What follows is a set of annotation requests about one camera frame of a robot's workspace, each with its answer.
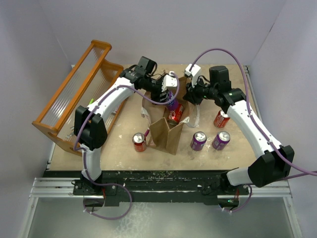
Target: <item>gray floor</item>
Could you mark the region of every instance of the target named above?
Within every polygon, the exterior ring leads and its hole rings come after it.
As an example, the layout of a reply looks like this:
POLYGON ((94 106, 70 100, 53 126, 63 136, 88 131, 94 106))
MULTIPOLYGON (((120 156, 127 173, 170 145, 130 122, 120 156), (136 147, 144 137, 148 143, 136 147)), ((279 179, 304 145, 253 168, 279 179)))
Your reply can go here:
MULTIPOLYGON (((83 213, 82 198, 40 198, 28 238, 292 238, 283 198, 252 198, 228 214, 198 203, 134 203, 121 220, 83 213)), ((128 207, 102 208, 116 216, 128 207)))

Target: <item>soda can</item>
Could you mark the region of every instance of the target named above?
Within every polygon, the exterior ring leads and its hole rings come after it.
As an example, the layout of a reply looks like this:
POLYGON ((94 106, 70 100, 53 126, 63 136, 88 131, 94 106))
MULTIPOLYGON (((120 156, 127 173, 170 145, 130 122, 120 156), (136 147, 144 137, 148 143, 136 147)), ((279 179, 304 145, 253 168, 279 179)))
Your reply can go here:
POLYGON ((224 113, 223 110, 220 110, 213 121, 215 127, 224 128, 224 126, 228 123, 230 117, 224 113))
POLYGON ((184 112, 184 107, 183 105, 179 103, 178 107, 175 110, 170 111, 167 122, 171 125, 179 124, 180 119, 183 115, 183 112, 184 112))
POLYGON ((200 151, 203 149, 204 144, 207 141, 207 136, 202 131, 198 131, 193 135, 192 142, 190 143, 190 147, 192 147, 195 151, 200 151))
POLYGON ((137 152, 143 152, 147 148, 145 135, 142 133, 136 133, 132 137, 132 142, 134 145, 134 149, 137 152))
MULTIPOLYGON (((169 101, 172 97, 174 97, 174 94, 169 91, 167 101, 169 101)), ((178 101, 175 98, 173 101, 171 101, 169 104, 166 105, 167 109, 170 111, 174 111, 178 107, 178 101)))
POLYGON ((213 148, 216 150, 223 150, 224 147, 229 143, 230 141, 230 135, 226 131, 218 132, 216 137, 214 138, 212 142, 213 148))

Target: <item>red soda can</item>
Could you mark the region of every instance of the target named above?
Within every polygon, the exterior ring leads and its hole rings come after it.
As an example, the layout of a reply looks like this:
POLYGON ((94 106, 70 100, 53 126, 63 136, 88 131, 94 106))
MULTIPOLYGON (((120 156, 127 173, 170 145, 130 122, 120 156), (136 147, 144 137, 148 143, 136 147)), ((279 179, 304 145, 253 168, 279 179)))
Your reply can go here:
POLYGON ((214 119, 213 124, 215 127, 224 128, 224 126, 228 123, 229 120, 230 117, 226 113, 224 113, 223 110, 220 110, 218 112, 218 115, 214 119))
POLYGON ((171 125, 177 125, 180 122, 180 119, 183 115, 184 107, 180 103, 178 104, 178 107, 170 111, 167 122, 171 125))
POLYGON ((134 144, 134 149, 137 152, 143 152, 147 148, 145 135, 142 133, 136 133, 132 137, 132 142, 134 144))

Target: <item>wooden frame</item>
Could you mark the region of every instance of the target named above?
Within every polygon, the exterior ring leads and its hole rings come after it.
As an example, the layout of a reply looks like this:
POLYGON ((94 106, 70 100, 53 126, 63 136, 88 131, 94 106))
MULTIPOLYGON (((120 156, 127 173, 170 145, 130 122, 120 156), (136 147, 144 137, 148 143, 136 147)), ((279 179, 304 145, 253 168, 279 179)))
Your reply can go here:
MULTIPOLYGON (((59 89, 55 92, 51 100, 48 102, 48 104, 45 106, 43 111, 40 113, 40 115, 37 117, 35 121, 32 122, 32 125, 34 125, 38 130, 40 130, 44 135, 46 135, 49 139, 51 139, 53 142, 56 143, 60 148, 63 150, 81 155, 80 152, 73 150, 73 143, 67 140, 64 140, 62 138, 58 137, 58 133, 61 131, 63 126, 65 125, 66 121, 72 114, 72 112, 75 110, 76 105, 78 104, 79 100, 82 98, 84 93, 86 92, 88 86, 91 84, 91 82, 94 80, 94 77, 96 76, 99 69, 101 70, 103 76, 107 81, 110 81, 110 86, 115 83, 116 79, 119 77, 120 73, 123 71, 123 66, 111 63, 107 60, 105 60, 106 55, 111 50, 112 46, 107 42, 97 41, 93 40, 90 44, 90 46, 87 48, 87 50, 84 52, 84 54, 81 56, 79 61, 76 63, 74 68, 71 70, 69 75, 65 78, 59 89), (102 53, 96 51, 96 48, 101 49, 102 53), (63 110, 61 116, 59 117, 57 123, 55 125, 48 125, 45 123, 42 123, 43 119, 49 112, 49 110, 54 105, 54 102, 58 99, 62 91, 66 88, 67 84, 70 82, 72 77, 75 75, 75 73, 80 69, 82 63, 88 56, 88 54, 94 50, 94 54, 98 57, 97 62, 94 64, 90 72, 88 73, 87 77, 85 78, 84 82, 80 85, 79 89, 75 93, 74 97, 70 100, 70 102, 67 103, 67 106, 63 110)), ((122 109, 124 102, 120 105, 118 109, 119 111, 122 109)), ((114 119, 112 120, 108 131, 111 130, 114 121, 116 120, 118 113, 114 116, 114 119)))

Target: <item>paper bag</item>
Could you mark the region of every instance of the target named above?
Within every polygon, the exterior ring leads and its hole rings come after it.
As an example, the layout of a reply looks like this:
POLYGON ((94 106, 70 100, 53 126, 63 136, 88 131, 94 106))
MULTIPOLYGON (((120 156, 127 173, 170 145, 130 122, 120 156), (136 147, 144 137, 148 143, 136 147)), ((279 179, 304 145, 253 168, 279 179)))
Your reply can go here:
MULTIPOLYGON (((186 94, 186 77, 179 79, 180 88, 177 95, 178 102, 184 106, 184 112, 181 117, 181 121, 188 117, 193 111, 194 105, 183 100, 183 96, 186 94)), ((165 106, 154 105, 149 101, 142 100, 143 111, 147 114, 147 119, 150 123, 151 137, 147 140, 147 146, 155 148, 157 150, 176 155, 179 139, 181 136, 184 123, 179 123, 176 126, 172 126, 167 122, 169 110, 165 106)))

